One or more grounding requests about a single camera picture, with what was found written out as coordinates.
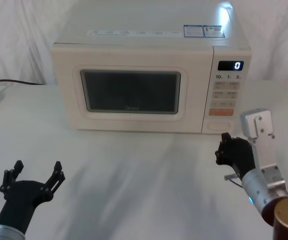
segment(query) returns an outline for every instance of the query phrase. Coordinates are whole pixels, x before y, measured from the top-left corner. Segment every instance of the table surface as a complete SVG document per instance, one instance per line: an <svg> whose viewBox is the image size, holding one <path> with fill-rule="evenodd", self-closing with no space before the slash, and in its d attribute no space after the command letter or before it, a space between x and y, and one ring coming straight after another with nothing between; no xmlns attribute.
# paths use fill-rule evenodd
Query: table surface
<svg viewBox="0 0 288 240"><path fill-rule="evenodd" d="M46 182L56 161L66 176L28 240L271 239L244 190L224 181L233 171L215 163L219 135L69 129L55 86L12 86L0 100L0 185L17 160L18 180ZM288 190L288 82L247 82L242 109L253 108L272 111Z"/></svg>

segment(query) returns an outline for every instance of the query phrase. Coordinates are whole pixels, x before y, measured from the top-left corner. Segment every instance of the microwave label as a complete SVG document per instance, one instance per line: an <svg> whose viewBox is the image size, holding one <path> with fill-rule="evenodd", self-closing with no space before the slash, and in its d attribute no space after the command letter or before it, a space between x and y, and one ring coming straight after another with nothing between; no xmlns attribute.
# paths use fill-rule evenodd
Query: microwave label
<svg viewBox="0 0 288 240"><path fill-rule="evenodd" d="M220 25L203 25L205 38L224 39L224 31Z"/></svg>
<svg viewBox="0 0 288 240"><path fill-rule="evenodd" d="M123 31L123 30L89 30L88 36L103 37L137 37L137 38L182 38L181 31Z"/></svg>
<svg viewBox="0 0 288 240"><path fill-rule="evenodd" d="M184 25L184 36L185 38L225 38L221 25Z"/></svg>
<svg viewBox="0 0 288 240"><path fill-rule="evenodd" d="M203 38L203 25L184 25L185 38Z"/></svg>

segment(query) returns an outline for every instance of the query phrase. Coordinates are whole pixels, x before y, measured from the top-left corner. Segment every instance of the white backdrop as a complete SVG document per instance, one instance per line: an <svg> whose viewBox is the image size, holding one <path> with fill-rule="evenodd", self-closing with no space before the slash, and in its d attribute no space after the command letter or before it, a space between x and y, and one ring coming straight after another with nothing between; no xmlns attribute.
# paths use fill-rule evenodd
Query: white backdrop
<svg viewBox="0 0 288 240"><path fill-rule="evenodd" d="M0 79L55 84L50 47L77 2L0 0ZM249 80L288 80L288 0L231 3L253 51Z"/></svg>

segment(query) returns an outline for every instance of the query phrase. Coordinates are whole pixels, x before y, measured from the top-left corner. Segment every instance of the microwave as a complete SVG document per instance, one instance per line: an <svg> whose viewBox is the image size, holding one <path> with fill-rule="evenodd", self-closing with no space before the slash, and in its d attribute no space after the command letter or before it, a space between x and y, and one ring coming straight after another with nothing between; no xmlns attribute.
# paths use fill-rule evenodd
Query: microwave
<svg viewBox="0 0 288 240"><path fill-rule="evenodd" d="M70 126L220 134L251 50L228 2L82 0L51 49Z"/></svg>

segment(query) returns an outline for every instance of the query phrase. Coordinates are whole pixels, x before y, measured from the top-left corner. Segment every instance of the digital display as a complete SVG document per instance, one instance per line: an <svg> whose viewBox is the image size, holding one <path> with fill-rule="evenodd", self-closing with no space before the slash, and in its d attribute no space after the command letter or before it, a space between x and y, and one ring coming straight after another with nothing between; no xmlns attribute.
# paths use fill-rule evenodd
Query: digital display
<svg viewBox="0 0 288 240"><path fill-rule="evenodd" d="M219 61L219 71L242 71L244 61Z"/></svg>

